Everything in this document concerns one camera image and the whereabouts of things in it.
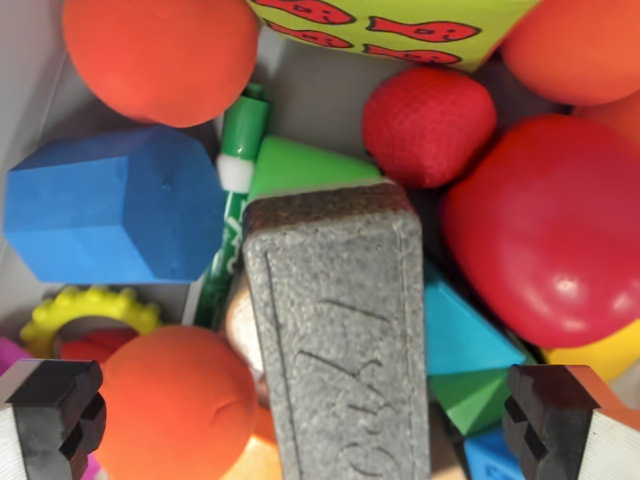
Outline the black silver gripper right finger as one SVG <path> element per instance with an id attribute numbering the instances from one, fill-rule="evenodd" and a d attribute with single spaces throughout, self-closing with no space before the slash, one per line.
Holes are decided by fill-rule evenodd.
<path id="1" fill-rule="evenodd" d="M 637 479 L 639 411 L 585 365 L 513 365 L 503 416 L 527 479 Z"/>

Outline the black silver gripper left finger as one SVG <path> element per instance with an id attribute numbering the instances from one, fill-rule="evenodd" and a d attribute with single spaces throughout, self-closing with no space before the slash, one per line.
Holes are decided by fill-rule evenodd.
<path id="1" fill-rule="evenodd" d="M 80 479 L 101 444 L 96 361 L 21 359 L 1 376 L 1 477 Z"/>

